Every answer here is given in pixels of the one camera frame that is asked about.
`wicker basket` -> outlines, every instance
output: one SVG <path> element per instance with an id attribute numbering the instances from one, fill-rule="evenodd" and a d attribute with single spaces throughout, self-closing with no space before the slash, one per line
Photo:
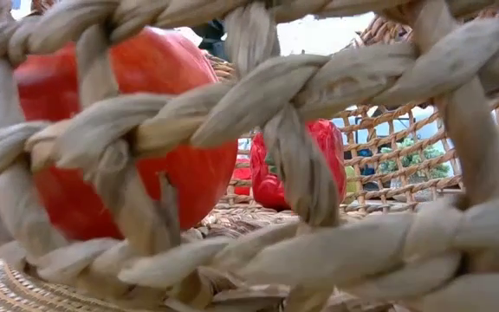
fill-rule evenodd
<path id="1" fill-rule="evenodd" d="M 499 16 L 494 9 L 499 2 L 307 0 L 268 7 L 63 0 L 42 16 L 17 23 L 7 20 L 5 1 L 0 1 L 0 112 L 5 112 L 0 114 L 0 311 L 499 311 L 499 19 L 457 22 L 480 10 L 485 10 L 480 17 Z M 353 43 L 357 49 L 273 57 L 279 54 L 276 23 L 307 13 L 368 11 L 383 17 Z M 118 42 L 146 24 L 192 26 L 217 16 L 224 16 L 229 30 L 227 49 L 236 70 L 209 56 L 223 83 L 166 103 L 156 96 L 163 105 L 157 115 L 129 125 L 135 142 L 103 138 L 114 128 L 95 129 L 108 126 L 109 118 L 98 116 L 114 114 L 113 123 L 140 116 L 128 110 L 135 97 L 125 106 L 105 95 L 118 93 L 101 53 L 108 38 Z M 25 54 L 55 51 L 70 39 L 77 40 L 83 60 L 94 61 L 79 81 L 85 90 L 95 90 L 83 102 L 98 105 L 49 126 L 23 122 L 11 105 L 17 104 L 11 65 Z M 195 101 L 196 95 L 205 104 Z M 414 120 L 413 108 L 430 104 L 434 112 Z M 401 116 L 409 125 L 396 131 Z M 334 182 L 321 154 L 302 131 L 303 120 L 320 117 L 341 120 L 351 156 L 346 165 L 358 173 L 349 179 L 358 183 L 357 192 L 348 195 L 355 200 L 341 207 L 333 200 Z M 432 123 L 436 133 L 419 138 L 420 129 Z M 384 137 L 375 130 L 382 124 L 389 129 Z M 277 213 L 251 196 L 233 194 L 234 186 L 250 184 L 233 180 L 212 214 L 198 228 L 180 233 L 154 210 L 135 177 L 110 176 L 132 169 L 132 161 L 102 170 L 117 151 L 126 160 L 141 157 L 140 146 L 162 152 L 171 144 L 162 143 L 167 135 L 178 138 L 175 144 L 206 147 L 250 138 L 256 127 L 264 129 L 268 149 L 282 165 L 294 212 Z M 94 130 L 97 140 L 109 140 L 108 157 L 96 157 L 103 152 L 94 151 L 94 144 L 78 143 Z M 357 133 L 365 133 L 366 140 Z M 403 138 L 413 144 L 400 148 Z M 438 142 L 443 154 L 427 159 L 425 150 Z M 380 153 L 381 146 L 392 150 Z M 360 155 L 362 150 L 371 155 Z M 404 166 L 401 159 L 412 153 L 420 161 Z M 390 160 L 396 170 L 382 173 Z M 125 240 L 70 242 L 53 228 L 30 196 L 30 171 L 54 163 L 106 174 L 90 183 L 106 198 Z M 434 179 L 431 169 L 443 163 L 454 174 Z M 375 173 L 361 174 L 365 165 Z M 107 182 L 117 187 L 108 190 Z M 174 185 L 161 183 L 162 208 L 174 211 Z M 456 194 L 446 196 L 452 186 Z M 430 201 L 418 204 L 417 195 L 426 193 Z M 125 211 L 125 203 L 136 205 Z"/>

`red object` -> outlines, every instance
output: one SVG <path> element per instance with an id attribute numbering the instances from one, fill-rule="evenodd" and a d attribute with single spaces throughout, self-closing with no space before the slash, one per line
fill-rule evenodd
<path id="1" fill-rule="evenodd" d="M 237 164 L 249 164 L 249 159 L 237 159 Z M 232 173 L 233 179 L 250 180 L 251 179 L 251 169 L 249 168 L 236 168 Z M 249 186 L 238 186 L 234 188 L 234 193 L 237 195 L 250 195 Z"/>
<path id="2" fill-rule="evenodd" d="M 201 51 L 178 33 L 144 29 L 111 50 L 120 91 L 181 94 L 217 81 Z M 15 71 L 26 120 L 67 119 L 80 111 L 75 46 L 32 55 Z M 178 190 L 180 226 L 201 221 L 223 196 L 237 158 L 237 142 L 212 149 L 180 146 L 162 159 L 137 164 L 149 195 L 160 198 L 158 172 Z M 122 238 L 111 214 L 77 170 L 51 167 L 35 175 L 36 188 L 54 226 L 71 239 Z"/>
<path id="3" fill-rule="evenodd" d="M 344 170 L 344 151 L 342 135 L 336 125 L 329 120 L 315 120 L 307 123 L 308 131 L 325 156 L 334 181 L 338 186 L 340 202 L 346 195 L 346 171 Z M 250 167 L 253 196 L 257 203 L 278 211 L 288 210 L 290 206 L 284 198 L 284 187 L 274 172 L 269 171 L 267 147 L 262 133 L 258 133 L 251 144 Z"/>

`basket weave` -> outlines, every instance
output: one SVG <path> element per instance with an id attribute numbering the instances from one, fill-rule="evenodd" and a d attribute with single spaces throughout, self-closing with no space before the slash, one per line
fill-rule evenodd
<path id="1" fill-rule="evenodd" d="M 0 310 L 16 310 L 15 304 L 18 310 L 51 311 L 334 312 L 400 311 L 404 306 L 413 311 L 499 311 L 499 132 L 490 114 L 495 108 L 499 121 L 499 18 L 457 22 L 499 2 L 307 0 L 267 7 L 262 2 L 64 0 L 20 22 L 8 20 L 5 4 L 0 1 L 0 257 L 6 263 L 0 262 L 0 284 L 11 291 L 12 285 L 27 284 L 22 279 L 29 276 L 35 284 L 30 287 L 44 295 L 22 299 L 24 287 L 14 288 L 0 293 Z M 413 42 L 345 49 L 332 56 L 276 57 L 276 23 L 307 13 L 349 16 L 372 10 L 411 25 L 405 30 L 413 29 Z M 229 30 L 233 79 L 170 101 L 156 96 L 151 111 L 143 109 L 146 97 L 105 97 L 118 93 L 101 53 L 109 42 L 126 39 L 146 24 L 193 26 L 220 16 Z M 380 29 L 370 28 L 382 34 Z M 367 33 L 364 43 L 369 43 Z M 53 125 L 24 122 L 10 65 L 22 62 L 25 54 L 56 51 L 70 40 L 77 41 L 83 60 L 79 81 L 85 110 Z M 378 192 L 358 187 L 353 195 L 357 204 L 340 210 L 330 172 L 302 122 L 341 117 L 353 156 L 347 164 L 377 167 L 385 158 L 424 148 L 434 139 L 361 158 L 356 151 L 363 146 L 352 141 L 352 132 L 371 129 L 365 146 L 376 147 L 385 139 L 376 137 L 375 123 L 391 123 L 411 112 L 413 104 L 406 103 L 426 99 L 436 105 L 444 124 L 436 140 L 450 139 L 455 152 L 416 167 L 399 164 L 392 175 L 353 179 L 363 185 L 401 177 L 403 187 Z M 356 103 L 357 109 L 347 110 Z M 382 115 L 368 117 L 365 105 L 391 111 L 381 108 Z M 349 126 L 350 115 L 365 118 Z M 110 119 L 112 126 L 105 122 Z M 409 133 L 391 132 L 386 142 L 394 146 L 421 126 L 418 122 Z M 179 233 L 153 209 L 139 178 L 126 174 L 133 170 L 130 160 L 144 154 L 165 153 L 178 143 L 215 146 L 255 127 L 263 129 L 281 167 L 295 214 L 252 204 L 237 209 L 239 198 L 228 195 L 201 227 Z M 134 132 L 135 142 L 126 141 L 117 128 Z M 461 176 L 420 185 L 405 181 L 414 171 L 455 155 L 460 165 L 456 162 L 454 171 Z M 122 166 L 116 165 L 118 158 Z M 91 173 L 88 181 L 115 216 L 125 241 L 69 242 L 50 225 L 30 196 L 30 171 L 54 163 Z M 174 185 L 159 178 L 160 204 L 174 211 Z M 419 190 L 460 183 L 462 191 L 454 196 L 415 205 L 412 194 Z M 373 206 L 397 211 L 389 209 L 388 201 L 397 194 L 406 196 L 404 209 L 416 209 L 367 215 Z M 380 205 L 367 202 L 375 197 Z M 175 244 L 177 239 L 182 244 Z M 63 297 L 68 299 L 56 303 Z"/>

